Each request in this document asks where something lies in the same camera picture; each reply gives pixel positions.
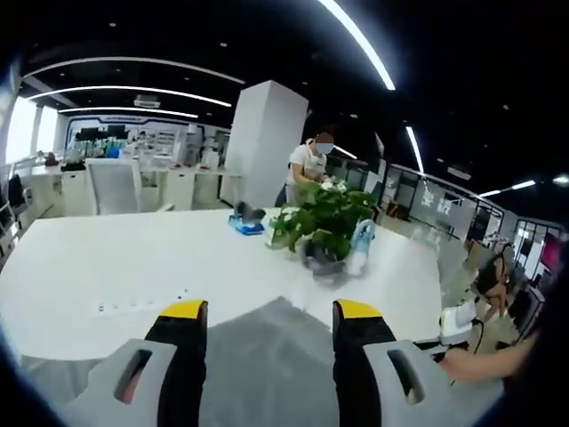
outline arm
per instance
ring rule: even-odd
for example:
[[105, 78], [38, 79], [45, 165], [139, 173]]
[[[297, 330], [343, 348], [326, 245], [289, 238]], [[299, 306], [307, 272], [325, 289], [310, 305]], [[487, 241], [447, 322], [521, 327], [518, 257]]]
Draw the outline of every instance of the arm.
[[439, 365], [455, 380], [483, 381], [515, 374], [532, 350], [537, 334], [518, 345], [493, 354], [449, 350]]
[[315, 179], [316, 182], [324, 182], [324, 178], [325, 178], [325, 174], [321, 173], [317, 176], [317, 178]]
[[298, 165], [296, 163], [291, 163], [291, 168], [293, 169], [293, 177], [294, 180], [299, 183], [302, 184], [303, 182], [311, 182], [312, 180], [309, 180], [306, 176], [304, 176], [302, 174], [303, 171], [303, 167], [302, 165]]

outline person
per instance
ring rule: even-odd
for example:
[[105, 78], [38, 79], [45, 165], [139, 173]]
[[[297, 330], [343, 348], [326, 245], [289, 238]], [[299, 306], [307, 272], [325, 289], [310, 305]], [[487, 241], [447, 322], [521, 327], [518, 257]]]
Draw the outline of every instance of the person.
[[452, 380], [477, 382], [515, 375], [523, 365], [537, 339], [536, 332], [527, 340], [492, 354], [474, 354], [451, 349], [438, 365]]
[[500, 253], [495, 255], [479, 272], [477, 291], [490, 303], [483, 322], [490, 320], [496, 311], [500, 316], [506, 311], [506, 282], [508, 281], [509, 265], [514, 261], [514, 248], [506, 243]]
[[294, 149], [289, 158], [289, 171], [285, 184], [286, 203], [300, 204], [298, 184], [324, 180], [326, 154], [329, 154], [333, 147], [332, 135], [328, 132], [321, 132]]

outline white pillar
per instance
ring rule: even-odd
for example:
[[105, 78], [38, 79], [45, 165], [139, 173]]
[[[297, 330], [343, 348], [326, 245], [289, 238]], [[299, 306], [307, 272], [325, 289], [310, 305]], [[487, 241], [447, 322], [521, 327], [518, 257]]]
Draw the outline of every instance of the white pillar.
[[[275, 205], [285, 183], [289, 156], [301, 144], [309, 102], [273, 81], [239, 95], [225, 166], [243, 175], [239, 198], [254, 207]], [[231, 199], [229, 185], [221, 197]]]
[[39, 124], [42, 121], [43, 105], [36, 106], [36, 115], [34, 116], [34, 127], [32, 129], [32, 142], [29, 144], [29, 155], [34, 156], [37, 153], [37, 135], [39, 134]]

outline small device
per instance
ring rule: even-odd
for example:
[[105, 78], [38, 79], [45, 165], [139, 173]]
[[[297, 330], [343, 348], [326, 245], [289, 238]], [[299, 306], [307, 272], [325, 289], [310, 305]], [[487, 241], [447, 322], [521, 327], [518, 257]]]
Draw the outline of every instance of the small device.
[[261, 234], [265, 228], [260, 222], [266, 214], [263, 209], [253, 209], [241, 201], [235, 205], [234, 213], [229, 216], [229, 225], [246, 236]]
[[474, 300], [469, 300], [458, 307], [443, 309], [441, 314], [440, 342], [442, 345], [454, 346], [467, 342], [472, 331], [472, 320], [477, 316]]

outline potted plant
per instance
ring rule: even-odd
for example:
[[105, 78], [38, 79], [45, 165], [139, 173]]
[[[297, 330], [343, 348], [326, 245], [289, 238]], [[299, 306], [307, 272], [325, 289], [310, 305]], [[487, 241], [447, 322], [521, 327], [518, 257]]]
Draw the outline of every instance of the potted plant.
[[271, 246], [287, 246], [296, 252], [301, 242], [303, 261], [312, 258], [321, 267], [313, 268], [315, 274], [338, 272], [351, 249], [356, 226], [373, 217], [373, 197], [333, 179], [300, 184], [299, 190], [301, 206], [283, 206], [270, 223], [274, 229]]

